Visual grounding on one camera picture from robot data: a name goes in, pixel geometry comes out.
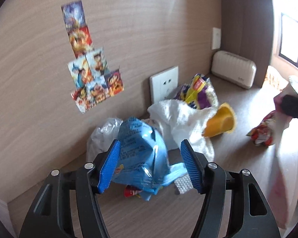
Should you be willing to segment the window with dark frame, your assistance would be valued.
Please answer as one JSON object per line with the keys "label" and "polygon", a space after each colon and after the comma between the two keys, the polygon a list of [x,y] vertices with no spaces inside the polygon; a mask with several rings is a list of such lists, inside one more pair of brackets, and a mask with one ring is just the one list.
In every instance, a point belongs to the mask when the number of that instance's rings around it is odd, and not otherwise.
{"label": "window with dark frame", "polygon": [[281,14],[281,38],[278,55],[298,68],[298,17]]}

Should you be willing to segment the white plastic bag wrapper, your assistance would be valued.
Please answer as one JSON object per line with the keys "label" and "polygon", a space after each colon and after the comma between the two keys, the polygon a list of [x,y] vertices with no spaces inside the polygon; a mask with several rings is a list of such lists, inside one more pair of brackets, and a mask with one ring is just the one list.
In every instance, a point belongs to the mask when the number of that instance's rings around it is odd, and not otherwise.
{"label": "white plastic bag wrapper", "polygon": [[298,98],[298,77],[290,75],[289,83],[274,98],[275,126],[273,160],[268,182],[268,202],[281,229],[287,229],[298,200],[298,130],[290,124],[293,117],[281,108],[286,95]]}

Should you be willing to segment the white wall socket lower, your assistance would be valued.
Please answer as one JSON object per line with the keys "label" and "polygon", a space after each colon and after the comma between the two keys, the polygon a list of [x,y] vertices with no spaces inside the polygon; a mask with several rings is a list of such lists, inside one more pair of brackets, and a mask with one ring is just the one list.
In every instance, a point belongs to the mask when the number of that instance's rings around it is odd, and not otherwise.
{"label": "white wall socket lower", "polygon": [[177,88],[179,80],[179,67],[174,66],[150,78],[151,103],[167,99]]}

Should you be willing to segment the blue snack bag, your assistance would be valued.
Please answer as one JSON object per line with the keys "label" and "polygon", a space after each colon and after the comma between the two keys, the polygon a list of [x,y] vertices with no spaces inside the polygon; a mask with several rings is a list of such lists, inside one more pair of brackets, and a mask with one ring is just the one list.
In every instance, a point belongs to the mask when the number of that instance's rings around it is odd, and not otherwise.
{"label": "blue snack bag", "polygon": [[112,181],[140,190],[143,200],[150,200],[162,187],[187,173],[183,163],[170,165],[160,133],[135,117],[122,122],[117,139],[121,144],[120,159]]}

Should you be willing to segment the white wall socket upper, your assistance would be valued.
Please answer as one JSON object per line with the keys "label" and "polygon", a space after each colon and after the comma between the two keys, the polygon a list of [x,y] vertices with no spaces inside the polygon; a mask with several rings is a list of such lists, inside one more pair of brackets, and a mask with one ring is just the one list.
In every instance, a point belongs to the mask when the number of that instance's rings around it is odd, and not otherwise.
{"label": "white wall socket upper", "polygon": [[221,29],[213,27],[212,50],[220,49],[220,47],[221,47]]}

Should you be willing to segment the red snack wrapper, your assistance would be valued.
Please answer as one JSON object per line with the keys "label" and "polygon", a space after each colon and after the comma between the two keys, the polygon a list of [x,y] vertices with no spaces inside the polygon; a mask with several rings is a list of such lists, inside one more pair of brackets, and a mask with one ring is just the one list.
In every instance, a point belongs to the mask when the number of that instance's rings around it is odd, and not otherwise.
{"label": "red snack wrapper", "polygon": [[251,141],[255,146],[269,147],[275,144],[275,114],[275,111],[271,111],[262,119],[258,126],[254,127],[247,133],[247,136],[251,138]]}

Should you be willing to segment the white crumpled towel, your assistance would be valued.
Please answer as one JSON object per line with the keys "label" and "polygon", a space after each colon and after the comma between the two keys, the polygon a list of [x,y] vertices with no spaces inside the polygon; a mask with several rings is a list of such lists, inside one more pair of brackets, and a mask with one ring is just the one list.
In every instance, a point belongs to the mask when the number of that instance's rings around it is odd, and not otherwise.
{"label": "white crumpled towel", "polygon": [[202,134],[207,121],[216,114],[216,107],[198,110],[183,101],[168,99],[151,105],[147,112],[155,122],[169,151],[178,149],[181,142],[187,139],[194,151],[204,154],[210,162],[214,160],[212,142]]}

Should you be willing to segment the clear crumpled plastic bag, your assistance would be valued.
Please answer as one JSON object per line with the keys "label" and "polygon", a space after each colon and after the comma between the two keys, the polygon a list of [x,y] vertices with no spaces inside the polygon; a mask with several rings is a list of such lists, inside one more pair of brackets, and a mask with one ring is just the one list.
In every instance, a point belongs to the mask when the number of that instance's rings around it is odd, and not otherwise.
{"label": "clear crumpled plastic bag", "polygon": [[93,162],[96,156],[106,152],[114,139],[118,137],[122,119],[108,118],[104,125],[97,127],[87,141],[86,161]]}

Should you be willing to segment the cartoon stickers on wall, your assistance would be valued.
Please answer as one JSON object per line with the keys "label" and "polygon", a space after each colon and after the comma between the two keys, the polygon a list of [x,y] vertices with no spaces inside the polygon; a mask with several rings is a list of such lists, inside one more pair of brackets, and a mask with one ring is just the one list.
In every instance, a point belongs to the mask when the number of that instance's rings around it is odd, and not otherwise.
{"label": "cartoon stickers on wall", "polygon": [[67,64],[75,84],[71,93],[81,113],[124,91],[120,70],[110,71],[104,48],[94,48],[81,0],[61,6],[75,60]]}

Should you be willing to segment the yellow paper cup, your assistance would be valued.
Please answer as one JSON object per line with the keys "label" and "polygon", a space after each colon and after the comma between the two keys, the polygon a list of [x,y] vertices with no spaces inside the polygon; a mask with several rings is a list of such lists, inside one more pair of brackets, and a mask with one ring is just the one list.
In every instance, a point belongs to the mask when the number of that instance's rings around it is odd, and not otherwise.
{"label": "yellow paper cup", "polygon": [[231,133],[235,130],[236,124],[237,118],[233,108],[228,103],[223,103],[217,113],[207,121],[202,136],[212,138],[223,133]]}

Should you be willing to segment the white tissue box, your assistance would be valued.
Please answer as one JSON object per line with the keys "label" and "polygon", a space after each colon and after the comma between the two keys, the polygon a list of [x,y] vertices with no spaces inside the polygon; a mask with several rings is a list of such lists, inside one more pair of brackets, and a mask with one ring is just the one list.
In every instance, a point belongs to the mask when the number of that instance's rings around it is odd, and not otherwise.
{"label": "white tissue box", "polygon": [[253,86],[256,71],[253,61],[239,55],[218,51],[213,56],[212,74],[242,88],[249,89]]}

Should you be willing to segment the purple yellow snack wrapper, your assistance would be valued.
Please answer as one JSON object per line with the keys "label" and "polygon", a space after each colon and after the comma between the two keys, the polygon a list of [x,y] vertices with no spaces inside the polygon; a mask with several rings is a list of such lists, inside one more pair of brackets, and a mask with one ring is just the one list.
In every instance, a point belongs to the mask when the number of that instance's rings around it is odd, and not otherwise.
{"label": "purple yellow snack wrapper", "polygon": [[189,84],[182,85],[174,98],[197,110],[219,106],[210,78],[203,74],[196,74]]}

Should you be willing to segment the small red wrapper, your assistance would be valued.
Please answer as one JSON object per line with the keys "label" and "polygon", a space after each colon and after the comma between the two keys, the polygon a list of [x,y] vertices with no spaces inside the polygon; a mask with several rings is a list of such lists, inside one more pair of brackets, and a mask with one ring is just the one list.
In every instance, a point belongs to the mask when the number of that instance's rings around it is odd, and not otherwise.
{"label": "small red wrapper", "polygon": [[124,196],[126,198],[129,198],[129,197],[133,197],[133,196],[140,196],[139,194],[142,192],[142,190],[134,187],[134,186],[131,186],[131,185],[127,185],[124,189]]}

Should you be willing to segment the white wall socket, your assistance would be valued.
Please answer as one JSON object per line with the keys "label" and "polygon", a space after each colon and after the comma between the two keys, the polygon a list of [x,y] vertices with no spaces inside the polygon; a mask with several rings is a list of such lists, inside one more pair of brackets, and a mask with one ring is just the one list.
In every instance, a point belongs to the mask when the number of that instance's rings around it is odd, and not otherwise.
{"label": "white wall socket", "polygon": [[213,27],[212,50],[220,49],[220,47],[221,47],[221,29]]}
{"label": "white wall socket", "polygon": [[179,80],[179,67],[174,66],[150,78],[151,103],[167,99],[177,88]]}

